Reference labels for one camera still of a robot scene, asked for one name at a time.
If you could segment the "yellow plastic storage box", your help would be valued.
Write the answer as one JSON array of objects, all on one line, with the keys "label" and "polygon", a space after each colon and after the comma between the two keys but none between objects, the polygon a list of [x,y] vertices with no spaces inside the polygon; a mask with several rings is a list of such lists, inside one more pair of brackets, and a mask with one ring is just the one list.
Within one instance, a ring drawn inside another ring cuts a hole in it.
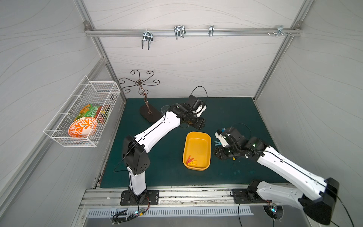
[{"label": "yellow plastic storage box", "polygon": [[[194,158],[197,166],[188,166],[188,157]],[[182,162],[187,169],[204,171],[211,163],[211,137],[203,132],[190,132],[186,136]]]}]

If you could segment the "red clothespin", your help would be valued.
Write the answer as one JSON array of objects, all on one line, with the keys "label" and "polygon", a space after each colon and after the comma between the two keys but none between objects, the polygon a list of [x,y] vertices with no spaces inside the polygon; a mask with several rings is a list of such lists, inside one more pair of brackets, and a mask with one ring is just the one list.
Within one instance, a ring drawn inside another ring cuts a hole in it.
[{"label": "red clothespin", "polygon": [[189,164],[189,163],[191,163],[191,162],[193,162],[193,161],[194,161],[194,158],[188,157],[188,159],[187,159],[187,161],[186,161],[186,164]]}]

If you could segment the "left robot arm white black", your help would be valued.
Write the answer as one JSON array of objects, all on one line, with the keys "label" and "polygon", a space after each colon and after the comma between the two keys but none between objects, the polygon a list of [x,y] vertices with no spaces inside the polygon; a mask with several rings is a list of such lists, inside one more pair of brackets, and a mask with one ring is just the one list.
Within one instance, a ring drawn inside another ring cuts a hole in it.
[{"label": "left robot arm white black", "polygon": [[130,181],[128,190],[137,201],[144,200],[147,195],[145,172],[151,163],[149,152],[164,136],[181,124],[201,130],[206,121],[201,115],[206,109],[206,101],[189,95],[186,102],[168,106],[160,119],[145,131],[124,138],[122,159],[119,163],[126,166]]}]

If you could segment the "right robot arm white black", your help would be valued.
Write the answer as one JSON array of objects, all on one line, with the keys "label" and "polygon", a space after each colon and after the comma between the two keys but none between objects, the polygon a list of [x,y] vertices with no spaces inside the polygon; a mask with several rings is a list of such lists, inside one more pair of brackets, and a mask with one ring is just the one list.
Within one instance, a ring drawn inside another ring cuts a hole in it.
[{"label": "right robot arm white black", "polygon": [[317,176],[291,160],[261,139],[247,139],[236,128],[222,128],[215,133],[218,139],[215,156],[220,160],[245,158],[274,171],[291,187],[273,185],[262,180],[253,180],[246,189],[233,189],[235,203],[266,203],[265,212],[277,217],[276,203],[289,205],[322,225],[330,225],[336,202],[339,200],[339,182],[333,178]]}]

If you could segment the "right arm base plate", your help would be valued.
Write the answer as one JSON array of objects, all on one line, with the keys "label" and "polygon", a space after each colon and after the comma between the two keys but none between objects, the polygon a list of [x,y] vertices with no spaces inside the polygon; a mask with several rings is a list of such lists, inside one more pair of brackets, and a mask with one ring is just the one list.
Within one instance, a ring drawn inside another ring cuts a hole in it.
[{"label": "right arm base plate", "polygon": [[255,190],[252,189],[232,189],[230,195],[236,204],[246,203],[264,203],[270,204],[271,201],[261,198]]}]

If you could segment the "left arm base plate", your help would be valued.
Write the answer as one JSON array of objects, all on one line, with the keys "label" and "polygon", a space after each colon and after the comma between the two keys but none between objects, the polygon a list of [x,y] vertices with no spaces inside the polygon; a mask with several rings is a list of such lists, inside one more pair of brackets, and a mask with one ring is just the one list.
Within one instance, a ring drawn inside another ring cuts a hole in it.
[{"label": "left arm base plate", "polygon": [[159,190],[145,190],[140,195],[136,195],[131,189],[123,191],[121,194],[121,206],[136,205],[158,205]]}]

